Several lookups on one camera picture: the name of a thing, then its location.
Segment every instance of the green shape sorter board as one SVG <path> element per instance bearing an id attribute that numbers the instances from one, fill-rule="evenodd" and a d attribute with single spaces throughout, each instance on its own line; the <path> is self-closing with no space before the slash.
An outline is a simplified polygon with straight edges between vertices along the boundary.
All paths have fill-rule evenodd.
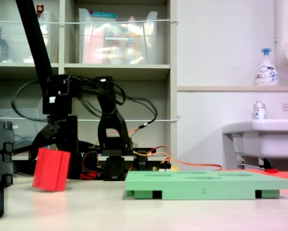
<path id="1" fill-rule="evenodd" d="M 249 171 L 129 171 L 127 196 L 135 199 L 221 200 L 279 198 L 288 180 Z"/>

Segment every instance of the box on shelf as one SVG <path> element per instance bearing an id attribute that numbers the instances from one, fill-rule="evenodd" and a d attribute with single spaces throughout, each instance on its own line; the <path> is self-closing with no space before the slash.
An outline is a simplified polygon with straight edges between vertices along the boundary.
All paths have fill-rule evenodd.
<path id="1" fill-rule="evenodd" d="M 51 12 L 43 12 L 39 24 L 51 63 L 58 62 L 59 25 Z M 0 22 L 0 62 L 34 63 L 22 23 Z"/>
<path id="2" fill-rule="evenodd" d="M 37 119 L 46 119 L 47 115 L 42 114 L 42 101 L 37 108 L 19 109 L 20 113 Z M 13 109 L 0 109 L 0 119 L 10 121 L 13 124 L 14 148 L 30 145 L 37 134 L 46 126 L 47 123 L 35 122 L 23 119 L 17 115 Z"/>
<path id="3" fill-rule="evenodd" d="M 130 17 L 129 23 L 112 23 L 111 14 L 102 17 L 79 9 L 80 63 L 82 64 L 156 64 L 158 12 L 150 12 L 144 23 Z"/>

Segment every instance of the tabletop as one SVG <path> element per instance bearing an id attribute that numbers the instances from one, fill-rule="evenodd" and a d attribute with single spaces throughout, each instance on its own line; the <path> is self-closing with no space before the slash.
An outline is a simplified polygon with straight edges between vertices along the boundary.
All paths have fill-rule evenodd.
<path id="1" fill-rule="evenodd" d="M 69 180 L 64 192 L 15 178 L 5 190 L 0 231 L 288 231 L 288 190 L 280 199 L 163 201 L 126 197 L 125 183 Z"/>

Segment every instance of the cable bundle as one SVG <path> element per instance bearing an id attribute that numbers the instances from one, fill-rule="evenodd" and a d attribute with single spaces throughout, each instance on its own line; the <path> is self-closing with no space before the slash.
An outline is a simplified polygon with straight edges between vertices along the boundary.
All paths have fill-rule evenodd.
<path id="1" fill-rule="evenodd" d="M 138 97 L 129 97 L 125 94 L 125 91 L 115 84 L 112 81 L 108 81 L 106 77 L 104 78 L 95 78 L 95 79 L 90 79 L 86 77 L 75 77 L 75 76 L 68 76 L 67 82 L 70 83 L 70 88 L 72 91 L 72 96 L 76 97 L 81 104 L 85 107 L 87 111 L 89 111 L 91 114 L 99 117 L 99 118 L 110 118 L 115 111 L 117 110 L 117 104 L 118 105 L 123 105 L 126 100 L 131 100 L 135 103 L 139 103 L 143 106 L 145 106 L 149 111 L 151 111 L 154 115 L 154 118 L 147 122 L 144 123 L 143 125 L 139 126 L 138 129 L 144 128 L 151 124 L 153 121 L 158 116 L 158 110 L 157 108 L 153 105 L 153 103 L 145 98 L 138 98 Z M 15 100 L 16 97 L 29 85 L 31 84 L 36 84 L 39 83 L 39 81 L 30 81 L 25 83 L 13 96 L 12 98 L 12 108 L 13 110 L 21 117 L 36 121 L 36 122 L 47 122 L 47 119 L 37 119 L 37 118 L 30 118 L 27 117 L 23 114 L 20 113 L 20 111 L 16 108 L 15 106 Z M 95 96 L 105 96 L 108 97 L 109 101 L 112 103 L 113 110 L 111 112 L 103 112 L 101 110 L 98 110 L 94 105 L 92 105 L 86 98 L 85 94 L 88 95 L 95 95 Z M 119 96 L 122 98 L 121 101 L 116 99 L 116 96 Z"/>

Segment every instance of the soap dispenser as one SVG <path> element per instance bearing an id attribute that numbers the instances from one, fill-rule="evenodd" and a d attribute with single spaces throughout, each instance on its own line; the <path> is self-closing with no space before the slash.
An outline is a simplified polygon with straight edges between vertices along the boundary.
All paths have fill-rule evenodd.
<path id="1" fill-rule="evenodd" d="M 257 71 L 255 78 L 256 86 L 278 86 L 278 74 L 269 57 L 271 51 L 270 48 L 261 50 L 264 59 Z"/>

